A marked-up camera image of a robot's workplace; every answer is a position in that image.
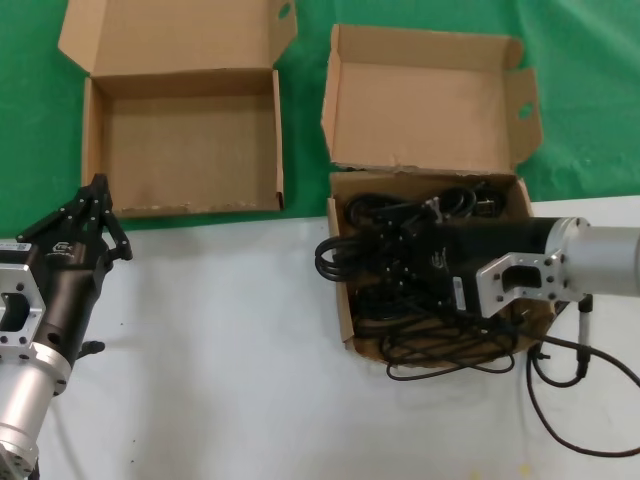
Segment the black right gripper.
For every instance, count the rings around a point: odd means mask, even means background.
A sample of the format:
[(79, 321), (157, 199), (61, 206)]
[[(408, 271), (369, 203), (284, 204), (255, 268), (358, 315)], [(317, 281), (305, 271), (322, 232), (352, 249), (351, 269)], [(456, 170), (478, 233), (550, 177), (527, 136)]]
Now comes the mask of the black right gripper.
[(377, 219), (381, 245), (417, 235), (417, 251), (379, 254), (384, 300), (431, 306), (441, 295), (460, 312), (490, 318), (517, 299), (559, 298), (560, 249), (546, 247), (556, 218), (441, 223), (438, 197), (383, 197)]

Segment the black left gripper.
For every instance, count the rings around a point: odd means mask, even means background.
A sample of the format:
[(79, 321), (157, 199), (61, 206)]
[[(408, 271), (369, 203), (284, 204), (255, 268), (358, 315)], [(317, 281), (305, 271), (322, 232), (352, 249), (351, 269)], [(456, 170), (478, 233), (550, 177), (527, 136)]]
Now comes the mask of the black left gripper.
[[(117, 260), (131, 261), (131, 244), (112, 210), (107, 177), (96, 174), (75, 196), (16, 236), (37, 250), (44, 274), (44, 316), (35, 341), (74, 365), (104, 278)], [(102, 238), (106, 231), (114, 242)]]

